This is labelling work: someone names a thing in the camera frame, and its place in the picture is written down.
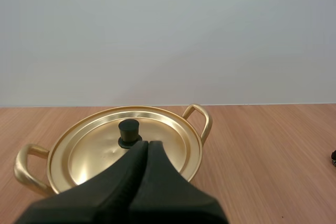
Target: pot lid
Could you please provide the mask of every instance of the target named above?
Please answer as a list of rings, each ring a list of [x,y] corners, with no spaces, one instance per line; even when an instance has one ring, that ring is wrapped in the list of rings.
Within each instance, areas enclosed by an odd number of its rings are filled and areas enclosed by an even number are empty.
[[[201,137],[186,120],[195,109],[206,117]],[[173,166],[190,180],[200,166],[202,142],[211,126],[211,118],[199,105],[190,105],[182,117],[148,106],[108,109],[78,122],[58,140],[48,157],[48,178],[57,193],[70,189],[107,169],[143,140],[162,141]]]

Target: gold pot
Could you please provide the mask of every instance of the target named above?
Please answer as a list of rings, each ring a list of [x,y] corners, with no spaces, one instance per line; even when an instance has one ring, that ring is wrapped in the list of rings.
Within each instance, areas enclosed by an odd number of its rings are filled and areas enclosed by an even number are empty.
[[[187,121],[197,110],[205,116],[199,136]],[[98,112],[68,129],[51,151],[35,144],[24,146],[16,156],[16,179],[31,190],[50,196],[80,185],[115,163],[128,149],[118,144],[118,125],[136,119],[144,141],[162,141],[176,170],[188,181],[196,174],[202,148],[212,127],[212,118],[200,105],[188,106],[182,116],[149,106],[124,106]],[[35,178],[27,168],[28,155],[48,159],[50,185]]]

